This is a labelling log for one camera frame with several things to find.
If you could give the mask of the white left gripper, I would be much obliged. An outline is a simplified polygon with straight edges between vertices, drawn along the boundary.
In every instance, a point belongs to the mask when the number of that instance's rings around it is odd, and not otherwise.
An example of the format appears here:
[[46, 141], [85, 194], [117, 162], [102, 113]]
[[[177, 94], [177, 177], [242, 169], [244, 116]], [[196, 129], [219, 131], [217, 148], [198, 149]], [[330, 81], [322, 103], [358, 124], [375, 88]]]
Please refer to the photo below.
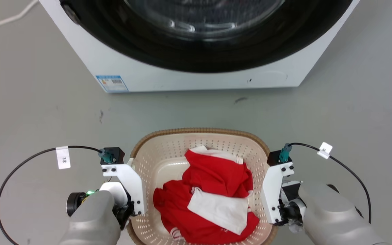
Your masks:
[[130, 217], [135, 216], [135, 205], [124, 186], [119, 182], [106, 182], [99, 191], [108, 191], [114, 198], [112, 212], [116, 217], [121, 230], [128, 225]]

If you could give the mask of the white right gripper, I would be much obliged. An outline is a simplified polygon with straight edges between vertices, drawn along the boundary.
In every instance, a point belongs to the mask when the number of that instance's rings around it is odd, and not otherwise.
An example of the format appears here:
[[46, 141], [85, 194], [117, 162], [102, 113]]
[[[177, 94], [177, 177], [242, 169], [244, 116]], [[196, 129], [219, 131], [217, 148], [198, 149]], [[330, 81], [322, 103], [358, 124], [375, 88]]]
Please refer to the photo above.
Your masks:
[[299, 197], [299, 189], [302, 182], [297, 180], [284, 181], [280, 192], [280, 214], [282, 222], [288, 225], [292, 233], [303, 232], [303, 216], [306, 211], [306, 204]]

